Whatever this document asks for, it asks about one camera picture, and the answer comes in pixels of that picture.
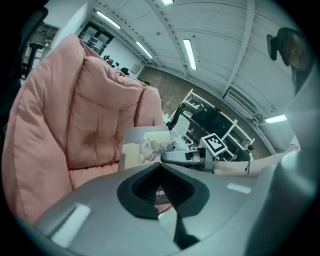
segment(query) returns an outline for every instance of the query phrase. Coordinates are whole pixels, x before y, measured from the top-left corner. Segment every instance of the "fluorescent light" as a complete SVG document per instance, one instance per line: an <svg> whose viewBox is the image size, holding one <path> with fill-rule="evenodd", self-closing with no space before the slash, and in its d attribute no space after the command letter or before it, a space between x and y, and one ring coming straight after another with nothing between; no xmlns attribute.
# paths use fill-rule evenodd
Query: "fluorescent light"
<svg viewBox="0 0 320 256"><path fill-rule="evenodd" d="M141 43L139 42L135 42L138 46L140 46L140 48L146 53L146 55L149 56L150 59L152 59L152 56L149 54L149 52L147 52L147 50L141 45Z"/></svg>
<svg viewBox="0 0 320 256"><path fill-rule="evenodd" d="M165 5L170 5L174 2L174 0L162 0Z"/></svg>
<svg viewBox="0 0 320 256"><path fill-rule="evenodd" d="M266 121L268 124L272 124L272 123L282 122L282 121L286 121L286 120L287 120L287 118L283 114L283 115L278 115L275 117L267 118L264 121Z"/></svg>
<svg viewBox="0 0 320 256"><path fill-rule="evenodd" d="M104 15L101 11L97 11L96 14L98 14L100 17L104 18L107 22L110 22L112 25L114 25L118 30L121 29L121 26L114 22L112 19L110 19L109 17L107 17L106 15Z"/></svg>
<svg viewBox="0 0 320 256"><path fill-rule="evenodd" d="M191 41L189 39L184 39L183 43L184 43L184 46L186 49L186 53L188 54L188 57L189 57L189 62L190 62L191 68L193 70L197 70L194 53L192 51Z"/></svg>

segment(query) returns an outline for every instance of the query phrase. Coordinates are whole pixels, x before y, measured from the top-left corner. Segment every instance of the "wall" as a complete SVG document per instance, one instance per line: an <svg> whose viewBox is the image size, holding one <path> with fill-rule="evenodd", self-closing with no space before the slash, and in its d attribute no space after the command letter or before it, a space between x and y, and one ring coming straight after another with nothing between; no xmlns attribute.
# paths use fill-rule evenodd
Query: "wall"
<svg viewBox="0 0 320 256"><path fill-rule="evenodd" d="M128 72L131 78L137 78L145 66L141 59L116 37L107 45L104 52L101 54L101 57L103 58L105 55L110 55L110 59L114 60L113 63L118 62L120 68L129 69ZM130 69L134 64L138 64L140 66L140 70L137 74L130 72Z"/></svg>
<svg viewBox="0 0 320 256"><path fill-rule="evenodd" d="M94 0L50 0L45 5L49 12L44 23L60 28L51 44L52 49L77 31L92 14L93 3Z"/></svg>
<svg viewBox="0 0 320 256"><path fill-rule="evenodd" d="M255 149L252 154L254 159L261 159L270 155L267 147L251 126L240 115L234 112L221 100L210 95L207 91L172 74L149 66L144 67L138 78L142 81L150 82L150 86L158 89L159 94L162 97L162 110L169 115L174 113L190 90L193 89L194 93L220 109L229 118L232 120L237 119L237 124L243 129L243 131L248 134L250 138L255 138L255 141L253 142Z"/></svg>

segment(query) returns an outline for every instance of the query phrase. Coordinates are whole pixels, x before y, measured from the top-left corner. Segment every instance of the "white chair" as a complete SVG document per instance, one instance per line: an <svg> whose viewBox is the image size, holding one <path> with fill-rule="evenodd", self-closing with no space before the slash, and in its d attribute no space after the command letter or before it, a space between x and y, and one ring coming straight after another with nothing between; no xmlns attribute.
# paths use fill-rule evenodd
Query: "white chair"
<svg viewBox="0 0 320 256"><path fill-rule="evenodd" d="M182 114L179 115L178 122L176 122L176 125L170 131L172 142L186 136L189 125L189 120L186 119Z"/></svg>

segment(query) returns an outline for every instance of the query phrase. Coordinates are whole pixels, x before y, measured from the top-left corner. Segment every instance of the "person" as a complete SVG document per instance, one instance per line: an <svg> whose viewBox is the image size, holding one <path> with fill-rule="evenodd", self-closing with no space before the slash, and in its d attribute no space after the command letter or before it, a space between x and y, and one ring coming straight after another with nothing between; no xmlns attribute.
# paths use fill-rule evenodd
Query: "person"
<svg viewBox="0 0 320 256"><path fill-rule="evenodd" d="M120 71L119 62L114 63L114 69Z"/></svg>
<svg viewBox="0 0 320 256"><path fill-rule="evenodd" d="M249 145L247 147L247 149L239 149L236 154L231 158L231 162L248 162L251 160L251 155L250 153L252 153L254 151L254 146L253 145Z"/></svg>
<svg viewBox="0 0 320 256"><path fill-rule="evenodd" d="M292 82L294 85L295 94L297 94L305 83L315 62L315 54L310 48L304 35L297 30L282 27L278 30L276 37L268 34L266 36L268 53L270 58L275 61L277 52L279 52L283 63L292 70ZM289 152L299 150L300 145L297 137L294 136L289 147L284 153L274 154L250 162L249 175L246 168L246 161L217 161L214 166L214 173L217 175L227 175L236 177L251 177L259 176L261 169L270 165L277 165L284 155Z"/></svg>
<svg viewBox="0 0 320 256"><path fill-rule="evenodd" d="M175 125L178 122L179 116L184 113L185 108L186 108L186 104L185 103L181 103L179 105L179 107L176 109L176 111L174 113L174 116L173 116L173 119L169 123L167 123L167 125L166 125L166 126L168 126L169 131L171 131L172 128L175 127Z"/></svg>

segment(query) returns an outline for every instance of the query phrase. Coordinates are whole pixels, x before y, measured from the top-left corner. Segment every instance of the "white ceiling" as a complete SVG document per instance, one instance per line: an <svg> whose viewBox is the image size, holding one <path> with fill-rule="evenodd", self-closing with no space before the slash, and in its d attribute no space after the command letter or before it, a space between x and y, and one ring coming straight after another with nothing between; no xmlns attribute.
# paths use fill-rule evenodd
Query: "white ceiling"
<svg viewBox="0 0 320 256"><path fill-rule="evenodd" d="M97 0L94 7L122 26L116 30L103 23L146 64L196 83L219 98L231 84L268 118L281 115L294 96L291 70L279 56L271 61L266 35L296 25L270 0L175 0L171 5L162 0ZM191 40L197 70L190 67L183 39ZM272 127L268 136L275 133ZM273 139L272 144L285 150L290 138L278 144Z"/></svg>

